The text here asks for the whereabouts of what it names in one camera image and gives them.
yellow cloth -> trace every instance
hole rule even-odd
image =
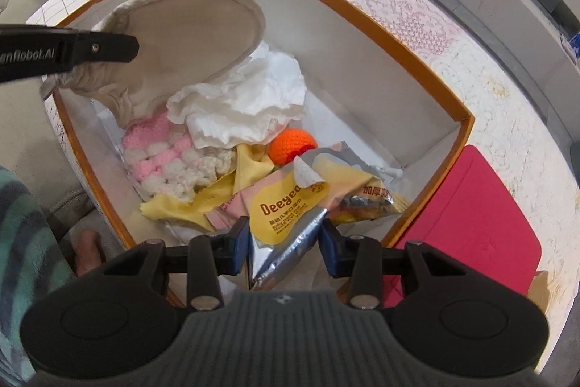
[[[199,191],[191,202],[182,202],[166,194],[157,194],[141,204],[141,212],[152,220],[175,219],[196,223],[214,231],[205,214],[227,202],[238,191],[255,184],[274,169],[264,145],[238,145],[236,171]]]

striped blanket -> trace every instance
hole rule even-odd
[[[26,310],[72,277],[39,205],[0,167],[0,377],[6,384],[22,385],[34,373],[19,336]]]

red mouse pad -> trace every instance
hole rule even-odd
[[[532,227],[476,147],[466,146],[445,180],[397,242],[419,240],[525,295],[542,248]],[[402,299],[399,276],[385,276],[386,307]]]

beige couch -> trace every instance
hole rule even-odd
[[[25,24],[47,0],[0,0],[1,24]],[[38,88],[40,79],[0,84],[0,166],[16,172],[55,210],[82,191],[63,154]]]

orange crochet ball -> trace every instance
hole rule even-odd
[[[316,140],[310,133],[302,129],[286,129],[272,140],[268,147],[268,156],[276,166],[281,167],[309,149],[317,147]]]

